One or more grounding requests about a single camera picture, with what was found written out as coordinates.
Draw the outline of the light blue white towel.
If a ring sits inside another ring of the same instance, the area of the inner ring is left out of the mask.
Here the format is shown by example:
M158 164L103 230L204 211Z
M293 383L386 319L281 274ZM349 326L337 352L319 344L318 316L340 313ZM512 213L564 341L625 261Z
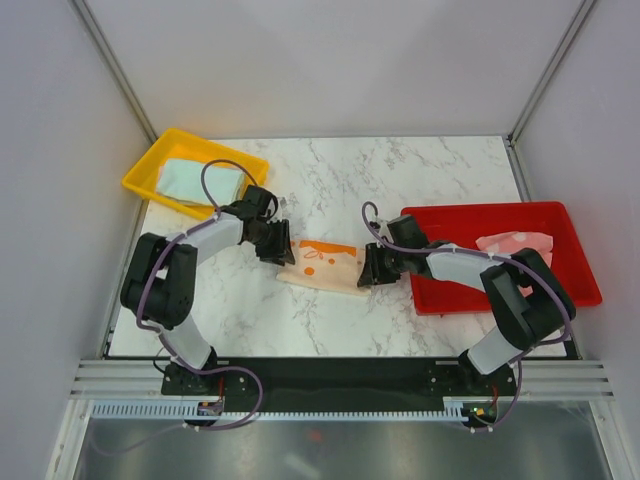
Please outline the light blue white towel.
M160 168L155 192L186 205L227 205L238 198L244 174L229 165L169 158Z

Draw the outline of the pink white towel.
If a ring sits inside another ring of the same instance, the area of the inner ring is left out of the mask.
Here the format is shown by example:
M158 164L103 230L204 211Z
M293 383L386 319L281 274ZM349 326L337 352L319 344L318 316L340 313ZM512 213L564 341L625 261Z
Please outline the pink white towel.
M531 248L540 254L548 267L552 264L554 240L545 233L508 231L478 237L475 244L478 250L498 256L509 256L524 248Z

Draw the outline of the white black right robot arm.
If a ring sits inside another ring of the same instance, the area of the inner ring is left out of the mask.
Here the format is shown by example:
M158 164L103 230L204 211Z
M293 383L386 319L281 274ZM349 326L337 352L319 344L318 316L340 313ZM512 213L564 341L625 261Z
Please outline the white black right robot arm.
M540 253L523 248L514 254L487 253L443 241L429 242L411 215L391 221L364 220L375 238L365 246L357 286L396 283L409 273L483 293L495 327L458 357L458 385L480 394L493 373L522 359L531 350L570 333L576 307Z

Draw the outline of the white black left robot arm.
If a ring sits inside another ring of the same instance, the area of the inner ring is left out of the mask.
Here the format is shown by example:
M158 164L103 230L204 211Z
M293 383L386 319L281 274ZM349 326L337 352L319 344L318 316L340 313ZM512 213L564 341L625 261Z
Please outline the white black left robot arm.
M219 380L216 352L200 333L191 310L201 263L243 243L269 264L295 263L289 221L277 220L279 204L270 191L251 185L243 197L185 232L142 235L135 246L120 292L120 303L136 326L154 333L172 361L185 369L184 382L197 394L213 391Z

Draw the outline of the orange patterned towel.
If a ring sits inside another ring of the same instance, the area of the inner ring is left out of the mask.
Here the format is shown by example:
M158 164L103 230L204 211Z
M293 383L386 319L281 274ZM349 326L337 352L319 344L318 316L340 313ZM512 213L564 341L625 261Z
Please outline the orange patterned towel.
M291 242L295 263L278 270L280 282L304 288L354 296L368 296L369 287L359 287L365 250L361 247L314 240Z

